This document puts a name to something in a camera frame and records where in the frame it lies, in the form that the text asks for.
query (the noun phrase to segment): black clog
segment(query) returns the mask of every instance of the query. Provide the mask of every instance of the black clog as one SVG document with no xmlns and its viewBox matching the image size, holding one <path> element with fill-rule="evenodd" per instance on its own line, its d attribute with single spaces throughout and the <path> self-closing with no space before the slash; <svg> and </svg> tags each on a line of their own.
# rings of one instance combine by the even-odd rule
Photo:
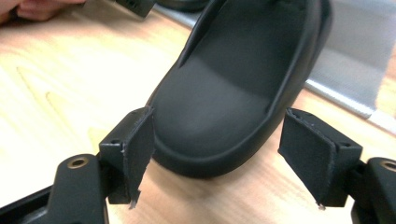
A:
<svg viewBox="0 0 396 224">
<path fill-rule="evenodd" d="M 157 0 L 157 3 L 163 7 L 190 12 L 202 10 L 209 1 L 210 0 Z"/>
<path fill-rule="evenodd" d="M 148 100 L 153 158 L 191 177 L 226 174 L 268 139 L 331 27 L 328 0 L 215 0 Z"/>
</svg>

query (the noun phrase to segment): finger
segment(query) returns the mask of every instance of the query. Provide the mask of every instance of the finger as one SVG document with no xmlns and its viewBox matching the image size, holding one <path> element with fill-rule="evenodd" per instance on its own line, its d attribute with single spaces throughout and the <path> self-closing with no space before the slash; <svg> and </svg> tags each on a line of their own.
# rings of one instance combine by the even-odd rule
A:
<svg viewBox="0 0 396 224">
<path fill-rule="evenodd" d="M 87 0 L 55 0 L 55 1 L 67 3 L 67 4 L 81 4 L 81 3 L 85 3 Z"/>
<path fill-rule="evenodd" d="M 11 21 L 11 20 L 13 20 L 15 18 L 17 18 L 17 10 L 14 7 L 9 12 L 3 13 L 3 14 L 0 15 L 0 25 L 6 23 L 8 21 Z"/>
<path fill-rule="evenodd" d="M 25 0 L 20 3 L 19 9 L 23 11 L 56 11 L 68 6 L 66 3 L 52 0 Z"/>
<path fill-rule="evenodd" d="M 12 8 L 16 7 L 22 0 L 3 0 L 0 5 L 0 16 L 3 18 Z"/>
<path fill-rule="evenodd" d="M 0 24 L 3 24 L 5 22 L 9 21 L 10 19 L 11 18 L 9 16 L 9 13 L 2 14 L 2 15 L 0 15 Z"/>
<path fill-rule="evenodd" d="M 47 21 L 58 13 L 53 11 L 18 10 L 18 17 L 31 21 Z"/>
</svg>

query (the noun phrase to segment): screw hole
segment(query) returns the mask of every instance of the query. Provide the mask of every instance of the screw hole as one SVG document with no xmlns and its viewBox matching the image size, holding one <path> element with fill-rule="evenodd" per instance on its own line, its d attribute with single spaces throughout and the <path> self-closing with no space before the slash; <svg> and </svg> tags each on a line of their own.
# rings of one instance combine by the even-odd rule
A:
<svg viewBox="0 0 396 224">
<path fill-rule="evenodd" d="M 340 143 L 341 144 L 341 146 L 343 146 L 343 147 L 351 147 L 352 145 L 350 145 L 349 143 Z"/>
<path fill-rule="evenodd" d="M 88 163 L 88 161 L 89 160 L 86 157 L 78 157 L 67 163 L 67 167 L 69 169 L 78 169 L 85 166 Z"/>
<path fill-rule="evenodd" d="M 132 0 L 127 0 L 126 2 L 131 8 L 136 8 L 137 7 L 137 3 L 135 1 Z"/>
<path fill-rule="evenodd" d="M 396 172 L 396 162 L 381 161 L 381 165 L 392 172 Z"/>
<path fill-rule="evenodd" d="M 111 140 L 110 143 L 111 143 L 111 144 L 120 144 L 120 143 L 121 143 L 121 140 L 120 140 L 120 139 L 113 139 L 113 140 Z"/>
</svg>

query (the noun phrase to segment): black plastic bracket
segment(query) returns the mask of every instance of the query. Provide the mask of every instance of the black plastic bracket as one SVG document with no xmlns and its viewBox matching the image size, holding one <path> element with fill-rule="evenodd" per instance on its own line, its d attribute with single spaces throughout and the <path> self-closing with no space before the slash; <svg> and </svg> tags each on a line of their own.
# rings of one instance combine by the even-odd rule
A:
<svg viewBox="0 0 396 224">
<path fill-rule="evenodd" d="M 396 223 L 396 161 L 359 160 L 362 147 L 307 112 L 287 109 L 279 153 L 323 206 L 355 200 L 354 224 Z"/>
<path fill-rule="evenodd" d="M 110 203 L 137 203 L 138 187 L 154 152 L 153 109 L 129 113 L 99 144 Z"/>
<path fill-rule="evenodd" d="M 359 163 L 362 147 L 307 112 L 288 108 L 279 153 L 318 204 L 343 207 L 347 173 Z"/>
<path fill-rule="evenodd" d="M 154 151 L 149 106 L 129 113 L 100 143 L 98 156 L 59 164 L 53 186 L 0 208 L 1 223 L 108 223 L 106 201 L 135 206 Z"/>
<path fill-rule="evenodd" d="M 116 2 L 136 15 L 146 18 L 154 7 L 154 0 L 116 0 Z"/>
</svg>

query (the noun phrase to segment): wooden table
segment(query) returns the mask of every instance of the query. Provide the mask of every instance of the wooden table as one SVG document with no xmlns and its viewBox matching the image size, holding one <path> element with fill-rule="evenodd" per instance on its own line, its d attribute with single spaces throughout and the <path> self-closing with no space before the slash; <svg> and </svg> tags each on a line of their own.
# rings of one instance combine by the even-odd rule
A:
<svg viewBox="0 0 396 224">
<path fill-rule="evenodd" d="M 145 104 L 190 31 L 155 12 L 141 21 L 103 0 L 47 22 L 1 27 L 0 206 L 51 185 L 64 159 L 96 154 L 120 119 Z M 363 145 L 364 161 L 396 159 L 395 136 L 315 94 L 302 91 L 294 107 Z M 280 131 L 243 166 L 213 179 L 174 175 L 152 161 L 136 209 L 110 205 L 110 222 L 351 223 L 353 200 L 318 209 L 276 152 Z"/>
</svg>

